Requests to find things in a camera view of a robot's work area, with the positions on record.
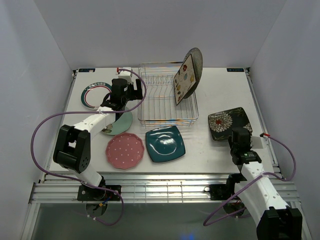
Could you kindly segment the black floral square plate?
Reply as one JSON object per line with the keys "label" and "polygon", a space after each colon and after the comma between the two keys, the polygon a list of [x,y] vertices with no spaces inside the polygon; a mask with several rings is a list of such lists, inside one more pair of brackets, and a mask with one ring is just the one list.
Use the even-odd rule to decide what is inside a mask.
{"label": "black floral square plate", "polygon": [[211,113],[207,117],[211,137],[214,141],[224,141],[232,135],[233,128],[245,128],[250,134],[253,129],[242,107]]}

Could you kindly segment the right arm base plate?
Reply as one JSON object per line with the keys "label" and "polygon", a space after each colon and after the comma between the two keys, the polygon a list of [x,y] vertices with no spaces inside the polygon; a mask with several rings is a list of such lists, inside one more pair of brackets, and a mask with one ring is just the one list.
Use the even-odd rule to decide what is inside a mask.
{"label": "right arm base plate", "polygon": [[210,184],[205,186],[203,191],[209,194],[209,199],[212,201],[227,200],[233,195],[226,184]]}

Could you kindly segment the speckled round plate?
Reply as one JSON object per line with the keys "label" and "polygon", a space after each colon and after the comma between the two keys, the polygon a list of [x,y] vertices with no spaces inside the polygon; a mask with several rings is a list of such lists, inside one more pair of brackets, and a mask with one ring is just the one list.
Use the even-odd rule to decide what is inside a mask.
{"label": "speckled round plate", "polygon": [[203,72],[203,55],[199,48],[193,47],[190,49],[187,54],[185,55],[183,62],[189,57],[189,55],[192,55],[192,63],[193,63],[193,69],[195,74],[195,84],[188,90],[186,95],[184,96],[184,99],[189,98],[193,92],[196,90],[202,76]]}

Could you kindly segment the wire dish rack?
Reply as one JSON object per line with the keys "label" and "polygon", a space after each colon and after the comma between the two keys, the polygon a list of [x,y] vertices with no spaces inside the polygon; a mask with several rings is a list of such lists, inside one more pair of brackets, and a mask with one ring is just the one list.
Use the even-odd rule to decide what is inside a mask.
{"label": "wire dish rack", "polygon": [[138,67],[147,87],[146,97],[138,107],[137,118],[147,127],[189,127],[199,118],[196,94],[175,102],[174,76],[181,61],[145,62]]}

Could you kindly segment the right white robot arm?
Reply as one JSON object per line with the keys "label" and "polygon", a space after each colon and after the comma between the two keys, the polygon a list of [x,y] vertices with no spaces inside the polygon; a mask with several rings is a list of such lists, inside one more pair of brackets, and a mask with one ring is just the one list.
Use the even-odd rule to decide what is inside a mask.
{"label": "right white robot arm", "polygon": [[259,240],[300,240],[303,216],[278,194],[262,159],[251,149],[251,133],[235,127],[228,138],[230,155],[239,173],[229,175],[226,194],[240,198],[256,224]]}

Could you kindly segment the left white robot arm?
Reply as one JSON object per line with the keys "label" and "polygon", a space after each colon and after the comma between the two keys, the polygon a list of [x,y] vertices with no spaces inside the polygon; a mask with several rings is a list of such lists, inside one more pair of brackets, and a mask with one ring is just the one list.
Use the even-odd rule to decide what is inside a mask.
{"label": "left white robot arm", "polygon": [[111,92],[105,95],[96,114],[59,129],[53,161],[74,173],[95,200],[106,195],[106,187],[104,178],[90,164],[91,140],[109,125],[114,125],[122,115],[129,114],[126,108],[129,101],[143,101],[145,83],[140,78],[135,82],[136,88],[125,78],[114,78]]}

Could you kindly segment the cream floral square plate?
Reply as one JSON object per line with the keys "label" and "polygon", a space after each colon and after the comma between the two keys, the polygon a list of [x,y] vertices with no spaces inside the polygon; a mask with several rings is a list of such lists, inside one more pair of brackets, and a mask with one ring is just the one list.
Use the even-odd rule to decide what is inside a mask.
{"label": "cream floral square plate", "polygon": [[179,105],[188,91],[196,83],[193,57],[190,54],[173,78],[175,104]]}

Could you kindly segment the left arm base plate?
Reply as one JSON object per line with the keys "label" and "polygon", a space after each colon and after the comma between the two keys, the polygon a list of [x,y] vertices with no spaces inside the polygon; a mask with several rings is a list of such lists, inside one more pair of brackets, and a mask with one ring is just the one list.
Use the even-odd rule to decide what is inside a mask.
{"label": "left arm base plate", "polygon": [[120,197],[114,193],[114,192],[110,192],[110,191],[102,191],[100,189],[96,189],[96,188],[91,188],[91,187],[87,187],[84,185],[81,185],[78,188],[78,193],[77,193],[77,198],[78,201],[105,201],[105,200],[109,200],[109,201],[119,201]]}

